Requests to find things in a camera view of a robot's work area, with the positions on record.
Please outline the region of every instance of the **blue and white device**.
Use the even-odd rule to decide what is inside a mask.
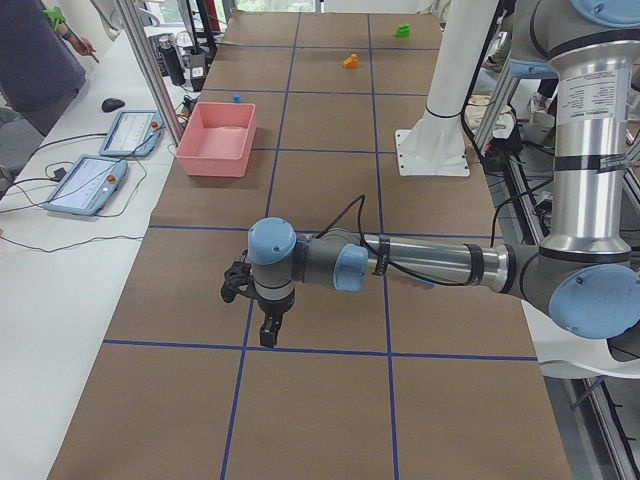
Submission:
[[[146,157],[160,139],[164,121],[157,110],[122,110],[100,148],[103,157]]]
[[[45,210],[95,215],[127,175],[127,161],[83,155],[42,205]]]

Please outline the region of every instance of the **white mounting plate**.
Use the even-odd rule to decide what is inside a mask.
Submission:
[[[402,142],[411,133],[411,130],[396,130],[396,152],[398,156],[398,169],[400,175],[408,176],[447,176],[468,177],[471,173],[467,165],[467,156],[459,155],[438,162],[434,158],[426,158],[418,152],[408,152],[401,147]]]

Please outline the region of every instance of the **label on robot arm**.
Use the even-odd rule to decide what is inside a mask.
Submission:
[[[559,85],[558,125],[587,120],[626,118],[631,70],[594,72],[562,80]]]

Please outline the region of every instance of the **pink container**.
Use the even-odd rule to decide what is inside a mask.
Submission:
[[[176,157],[187,175],[242,177],[256,134],[251,103],[198,102]]]

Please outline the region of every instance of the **green object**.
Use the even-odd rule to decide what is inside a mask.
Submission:
[[[51,22],[51,30],[56,30],[61,24],[67,23],[60,7],[54,7],[49,10],[43,10],[44,16]]]
[[[398,38],[407,38],[411,35],[411,25],[408,23],[402,23],[398,25],[398,30],[396,31],[396,37]]]

